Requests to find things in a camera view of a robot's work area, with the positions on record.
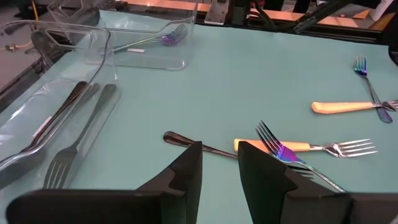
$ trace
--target iridescent fork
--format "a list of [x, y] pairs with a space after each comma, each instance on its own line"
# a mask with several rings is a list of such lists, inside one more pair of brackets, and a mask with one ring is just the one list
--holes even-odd
[[[368, 79], [368, 63], [366, 60], [366, 56], [364, 55], [357, 55], [355, 56], [354, 60], [354, 72], [358, 76], [360, 76], [363, 80], [365, 80], [366, 84], [368, 84], [369, 87], [369, 92], [371, 94], [373, 103], [377, 104], [382, 104], [379, 97], [377, 96], [376, 92], [374, 91], [374, 88], [371, 84], [371, 82]], [[380, 120], [385, 122], [385, 123], [391, 123], [392, 118], [390, 115], [387, 113], [386, 109], [383, 107], [378, 107], [376, 108], [377, 114], [380, 117]]]
[[269, 149], [271, 155], [278, 160], [293, 166], [302, 167], [312, 171], [321, 180], [322, 185], [328, 185], [339, 192], [345, 192], [339, 185], [335, 184], [325, 175], [315, 170], [312, 166], [299, 159], [294, 151], [284, 146], [269, 130], [266, 124], [261, 121], [256, 128], [257, 135], [260, 137], [262, 143]]
[[172, 31], [169, 34], [165, 34], [165, 35], [158, 36], [158, 37], [149, 37], [149, 38], [139, 40], [137, 42], [133, 42], [130, 44], [117, 46], [113, 49], [113, 52], [114, 53], [125, 52], [130, 47], [136, 47], [138, 45], [150, 44], [150, 43], [156, 43], [156, 42], [160, 42], [166, 46], [173, 46], [173, 45], [177, 44], [178, 42], [180, 42], [187, 35], [188, 35], [188, 29], [185, 27], [184, 24], [180, 24], [174, 31]]

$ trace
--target plastic bin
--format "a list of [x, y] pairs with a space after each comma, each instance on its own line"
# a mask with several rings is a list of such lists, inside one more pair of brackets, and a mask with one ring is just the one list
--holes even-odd
[[[20, 194], [70, 185], [121, 90], [110, 33], [97, 27], [4, 24], [0, 66], [0, 223], [5, 223], [4, 209]], [[63, 153], [68, 146], [76, 151]], [[64, 163], [55, 166], [55, 158]], [[50, 170], [64, 173], [57, 180]]]
[[176, 70], [189, 63], [197, 7], [197, 0], [55, 0], [48, 10], [57, 22], [107, 28], [115, 47], [139, 43], [115, 51], [117, 65]]

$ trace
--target utensil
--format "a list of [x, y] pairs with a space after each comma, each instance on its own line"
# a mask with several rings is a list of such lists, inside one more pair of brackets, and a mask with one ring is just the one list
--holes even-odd
[[139, 40], [137, 42], [133, 42], [130, 44], [124, 44], [121, 46], [117, 46], [113, 49], [114, 53], [126, 51], [130, 47], [135, 47], [142, 44], [150, 44], [160, 42], [166, 46], [173, 46], [180, 42], [184, 37], [188, 35], [188, 29], [184, 24], [180, 24], [174, 31], [169, 34], [165, 34], [158, 37], [149, 37], [143, 40]]
[[[78, 104], [75, 105], [70, 113], [72, 114], [79, 107], [84, 105], [91, 98], [91, 96], [98, 91], [99, 87], [99, 84], [96, 83], [89, 86], [84, 95], [81, 96]], [[23, 175], [42, 163], [45, 158], [45, 150], [43, 150], [43, 148], [46, 147], [47, 143], [56, 133], [56, 131], [53, 130], [57, 130], [60, 125], [61, 122], [57, 121], [51, 127], [50, 131], [43, 136], [43, 139], [34, 147], [18, 154], [11, 155], [0, 161], [0, 190], [20, 179]]]
[[80, 95], [81, 91], [87, 86], [87, 82], [78, 82], [72, 92], [69, 94], [68, 98], [63, 102], [61, 107], [55, 112], [55, 114], [46, 122], [43, 128], [36, 134], [35, 138], [33, 138], [32, 142], [25, 147], [21, 152], [26, 152], [30, 148], [34, 147], [39, 139], [42, 137], [44, 132], [49, 128], [49, 126], [65, 111]]
[[389, 111], [398, 111], [398, 100], [385, 101], [381, 104], [372, 102], [345, 102], [345, 103], [322, 103], [313, 102], [312, 110], [316, 113], [333, 114], [350, 111], [367, 110], [372, 108], [384, 108]]
[[[263, 150], [266, 153], [269, 153], [269, 150], [266, 146], [261, 142], [261, 140], [249, 140], [249, 139], [234, 139], [234, 150], [238, 151], [238, 144], [240, 141], [246, 141], [253, 146]], [[314, 144], [310, 144], [307, 142], [287, 142], [281, 141], [281, 143], [291, 149], [294, 152], [310, 152], [310, 151], [326, 151], [335, 157], [356, 157], [356, 156], [364, 156], [368, 154], [376, 153], [377, 151], [368, 151], [362, 153], [353, 153], [359, 152], [368, 149], [374, 149], [375, 146], [370, 146], [372, 143], [368, 142], [370, 139], [362, 139], [355, 141], [346, 141], [346, 142], [337, 142], [326, 144], [323, 146], [318, 146]]]
[[332, 182], [325, 175], [317, 171], [312, 166], [308, 165], [306, 162], [299, 159], [294, 151], [284, 146], [269, 130], [266, 124], [261, 121], [256, 128], [257, 135], [260, 137], [262, 143], [269, 149], [271, 155], [273, 155], [278, 160], [293, 166], [299, 166], [311, 170], [317, 177], [319, 177], [324, 183], [333, 187], [339, 192], [345, 192], [340, 186]]
[[[182, 147], [190, 147], [192, 144], [195, 143], [194, 140], [191, 140], [187, 137], [182, 136], [181, 134], [177, 134], [173, 131], [166, 131], [163, 135], [163, 140], [169, 144], [175, 145], [175, 146], [182, 146]], [[229, 152], [224, 152], [219, 149], [215, 149], [213, 147], [207, 146], [202, 144], [202, 149], [205, 152], [210, 152], [214, 154], [218, 154], [221, 156], [226, 156], [232, 159], [238, 159], [238, 156]], [[295, 166], [289, 166], [289, 168], [295, 170], [302, 176], [311, 179], [312, 178], [312, 173], [310, 170], [303, 168], [303, 167], [295, 167]]]
[[85, 136], [91, 123], [96, 118], [96, 115], [103, 109], [108, 100], [112, 98], [114, 92], [116, 91], [116, 88], [117, 87], [114, 84], [105, 85], [103, 91], [101, 92], [101, 95], [98, 98], [97, 103], [95, 104], [94, 110], [91, 113], [90, 118], [88, 119], [85, 127], [81, 131], [76, 141], [71, 146], [59, 151], [52, 159], [45, 175], [43, 185], [44, 189], [61, 189], [63, 187], [71, 164], [75, 160], [75, 157], [77, 155], [78, 145]]
[[[371, 94], [373, 103], [381, 105], [382, 103], [380, 102], [379, 97], [377, 96], [371, 82], [368, 79], [368, 66], [367, 66], [366, 56], [363, 55], [355, 56], [354, 72], [355, 74], [359, 75], [362, 79], [364, 79], [366, 81], [366, 84], [368, 84], [369, 92]], [[385, 123], [392, 122], [392, 118], [390, 117], [390, 115], [388, 115], [386, 109], [376, 108], [376, 111], [381, 121]]]

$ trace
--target teal tabletop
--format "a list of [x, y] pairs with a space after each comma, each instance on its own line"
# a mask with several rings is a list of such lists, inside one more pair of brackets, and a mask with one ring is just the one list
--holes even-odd
[[[135, 189], [183, 151], [163, 142], [166, 131], [233, 153], [233, 139], [256, 139], [263, 119], [288, 141], [371, 138], [379, 152], [370, 156], [299, 156], [348, 191], [398, 192], [397, 113], [386, 124], [374, 110], [323, 115], [310, 106], [370, 100], [353, 72], [357, 54], [368, 56], [379, 97], [396, 99], [398, 68], [386, 46], [205, 26], [195, 26], [193, 36], [184, 70], [118, 68], [122, 97], [71, 188]], [[237, 161], [204, 153], [198, 223], [251, 223]]]

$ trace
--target fork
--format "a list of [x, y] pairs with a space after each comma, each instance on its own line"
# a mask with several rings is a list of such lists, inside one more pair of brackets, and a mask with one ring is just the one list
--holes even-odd
[[160, 42], [166, 46], [173, 46], [180, 42], [184, 37], [188, 35], [188, 29], [185, 27], [184, 24], [180, 24], [174, 31], [169, 34], [165, 34], [158, 37], [149, 37], [144, 40], [139, 40], [137, 42], [133, 42], [130, 44], [124, 44], [121, 46], [117, 46], [113, 49], [114, 53], [126, 51], [130, 47], [135, 47], [142, 44], [149, 44]]
[[[366, 81], [366, 84], [368, 84], [373, 103], [381, 105], [382, 103], [381, 103], [379, 97], [377, 96], [376, 92], [374, 91], [374, 88], [373, 88], [371, 82], [368, 79], [368, 65], [367, 65], [367, 61], [366, 61], [366, 56], [364, 56], [364, 55], [355, 56], [354, 72], [355, 72], [355, 74], [359, 75], [362, 79], [364, 79]], [[377, 114], [379, 115], [381, 121], [383, 121], [385, 123], [392, 122], [392, 118], [390, 117], [390, 115], [388, 115], [386, 109], [376, 108], [376, 111], [377, 111]]]
[[[181, 134], [177, 134], [173, 131], [167, 131], [164, 133], [163, 135], [163, 140], [167, 143], [170, 143], [172, 145], [175, 146], [182, 146], [182, 147], [190, 147], [192, 144], [195, 143], [194, 140], [191, 140], [185, 136], [182, 136]], [[221, 156], [225, 156], [225, 157], [229, 157], [232, 159], [238, 159], [238, 156], [229, 152], [224, 152], [221, 151], [219, 149], [215, 149], [213, 147], [207, 146], [205, 144], [202, 144], [202, 149], [205, 152], [210, 152], [213, 154], [218, 154]], [[302, 176], [308, 178], [308, 179], [312, 179], [312, 173], [310, 170], [303, 168], [303, 167], [295, 167], [295, 166], [290, 166], [288, 165], [289, 168], [293, 169], [294, 171], [298, 172], [299, 174], [301, 174]]]
[[45, 175], [43, 184], [44, 189], [62, 189], [68, 172], [71, 168], [71, 164], [73, 163], [77, 155], [78, 145], [85, 136], [88, 128], [91, 126], [91, 123], [96, 118], [96, 115], [106, 105], [107, 101], [111, 99], [115, 91], [116, 85], [105, 85], [103, 91], [101, 92], [101, 95], [98, 98], [97, 103], [95, 104], [93, 112], [91, 112], [90, 118], [88, 118], [85, 127], [81, 131], [76, 141], [71, 146], [57, 152], [55, 157], [52, 159]]
[[[335, 157], [347, 158], [347, 157], [365, 156], [368, 154], [376, 153], [377, 151], [353, 153], [353, 152], [359, 152], [375, 148], [375, 146], [370, 146], [372, 143], [368, 142], [369, 140], [370, 139], [362, 139], [355, 141], [337, 142], [337, 143], [326, 144], [323, 146], [314, 145], [307, 142], [282, 141], [281, 143], [284, 146], [288, 147], [289, 149], [293, 150], [294, 152], [325, 151]], [[235, 151], [238, 150], [238, 144], [240, 141], [247, 141], [253, 146], [256, 146], [257, 148], [263, 150], [266, 153], [269, 153], [269, 150], [260, 140], [248, 140], [248, 139], [234, 139]]]
[[284, 146], [269, 130], [266, 124], [263, 121], [257, 125], [256, 128], [257, 135], [260, 137], [262, 143], [269, 149], [271, 155], [276, 157], [278, 160], [294, 165], [303, 167], [304, 169], [308, 169], [312, 171], [316, 176], [318, 176], [324, 183], [328, 184], [329, 186], [333, 187], [335, 190], [339, 192], [345, 192], [339, 185], [332, 182], [329, 178], [325, 175], [317, 171], [312, 166], [308, 165], [306, 162], [299, 159], [294, 151]]
[[367, 110], [371, 108], [384, 108], [389, 111], [398, 111], [398, 100], [385, 101], [381, 104], [372, 102], [339, 102], [339, 103], [322, 103], [313, 102], [312, 110], [321, 114], [344, 113], [350, 111]]

